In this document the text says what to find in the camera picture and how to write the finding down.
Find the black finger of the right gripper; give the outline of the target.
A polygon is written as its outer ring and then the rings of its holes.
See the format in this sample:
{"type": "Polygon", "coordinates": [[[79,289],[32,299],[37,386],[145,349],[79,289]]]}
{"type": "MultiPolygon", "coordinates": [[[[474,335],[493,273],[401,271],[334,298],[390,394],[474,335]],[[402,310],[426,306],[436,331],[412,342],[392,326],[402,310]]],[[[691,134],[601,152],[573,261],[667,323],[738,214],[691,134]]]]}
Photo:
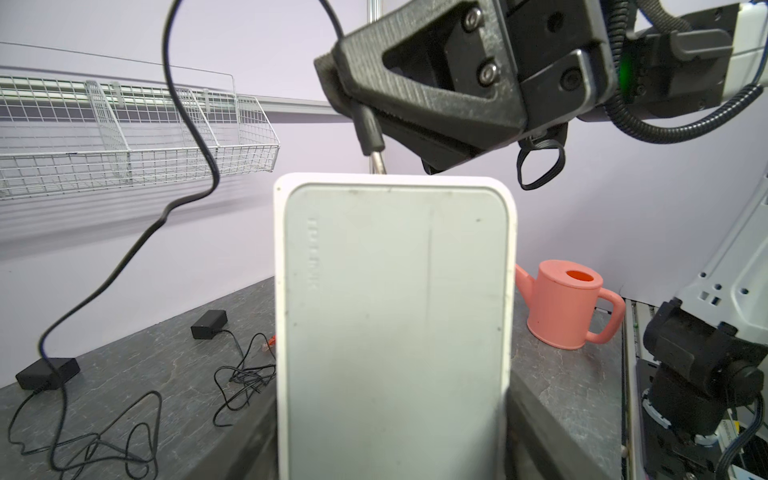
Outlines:
{"type": "Polygon", "coordinates": [[[333,108],[374,109],[388,128],[490,150],[527,114],[497,1],[410,1],[338,40],[314,67],[333,108]]]}

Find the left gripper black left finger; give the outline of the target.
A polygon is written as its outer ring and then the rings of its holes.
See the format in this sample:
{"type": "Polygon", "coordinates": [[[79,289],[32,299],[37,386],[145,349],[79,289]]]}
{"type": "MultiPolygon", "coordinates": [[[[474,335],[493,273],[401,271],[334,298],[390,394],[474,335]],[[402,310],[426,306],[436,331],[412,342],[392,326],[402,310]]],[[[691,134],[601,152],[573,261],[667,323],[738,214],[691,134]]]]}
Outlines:
{"type": "Polygon", "coordinates": [[[254,405],[185,479],[278,479],[277,390],[254,405]]]}

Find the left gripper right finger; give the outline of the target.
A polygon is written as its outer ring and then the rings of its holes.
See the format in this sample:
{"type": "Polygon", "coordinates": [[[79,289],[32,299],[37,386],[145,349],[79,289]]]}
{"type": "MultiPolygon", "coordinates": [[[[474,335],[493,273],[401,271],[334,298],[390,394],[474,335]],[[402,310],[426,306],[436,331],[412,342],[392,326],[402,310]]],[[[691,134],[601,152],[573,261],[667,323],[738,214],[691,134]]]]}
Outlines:
{"type": "Polygon", "coordinates": [[[506,391],[506,477],[606,477],[515,372],[506,391]]]}

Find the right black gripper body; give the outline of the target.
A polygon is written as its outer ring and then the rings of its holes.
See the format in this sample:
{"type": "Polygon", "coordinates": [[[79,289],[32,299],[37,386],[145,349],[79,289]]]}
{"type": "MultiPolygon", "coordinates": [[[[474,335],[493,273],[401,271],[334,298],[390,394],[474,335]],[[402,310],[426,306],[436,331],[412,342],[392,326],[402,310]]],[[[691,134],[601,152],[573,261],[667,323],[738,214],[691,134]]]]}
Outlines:
{"type": "Polygon", "coordinates": [[[642,120],[720,107],[751,81],[764,86],[767,4],[733,3],[663,26],[657,1],[632,1],[628,19],[650,26],[626,34],[612,74],[606,1],[506,1],[505,26],[531,120],[604,120],[612,86],[642,120]]]}

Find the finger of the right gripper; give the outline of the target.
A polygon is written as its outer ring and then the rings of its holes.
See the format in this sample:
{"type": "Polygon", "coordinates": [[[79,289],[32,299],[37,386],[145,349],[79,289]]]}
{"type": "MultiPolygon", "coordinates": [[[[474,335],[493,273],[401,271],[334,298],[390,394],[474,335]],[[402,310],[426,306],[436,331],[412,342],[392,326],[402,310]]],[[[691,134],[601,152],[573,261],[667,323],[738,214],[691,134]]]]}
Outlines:
{"type": "Polygon", "coordinates": [[[509,144],[519,134],[519,117],[384,114],[383,131],[415,153],[427,169],[442,172],[509,144]]]}

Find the white network switch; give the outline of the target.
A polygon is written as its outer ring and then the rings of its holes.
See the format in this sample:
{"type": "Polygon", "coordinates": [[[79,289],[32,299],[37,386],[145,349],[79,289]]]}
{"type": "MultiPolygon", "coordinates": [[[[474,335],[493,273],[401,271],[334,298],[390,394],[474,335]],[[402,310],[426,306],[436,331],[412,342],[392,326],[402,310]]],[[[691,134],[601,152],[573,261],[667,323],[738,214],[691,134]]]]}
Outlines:
{"type": "Polygon", "coordinates": [[[280,477],[502,478],[508,188],[291,173],[274,220],[280,477]]]}

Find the pink watering can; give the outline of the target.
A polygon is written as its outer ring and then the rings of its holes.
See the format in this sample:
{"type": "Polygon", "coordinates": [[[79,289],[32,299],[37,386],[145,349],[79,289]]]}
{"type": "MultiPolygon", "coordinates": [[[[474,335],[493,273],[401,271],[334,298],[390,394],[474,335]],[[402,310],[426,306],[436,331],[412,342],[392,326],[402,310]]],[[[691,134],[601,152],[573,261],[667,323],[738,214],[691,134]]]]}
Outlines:
{"type": "Polygon", "coordinates": [[[625,300],[603,284],[596,271],[566,260],[541,262],[536,276],[515,267],[515,286],[529,309],[528,330],[543,343],[562,350],[605,344],[621,327],[625,300]],[[600,299],[610,302],[613,310],[603,330],[594,333],[590,324],[600,299]]]}

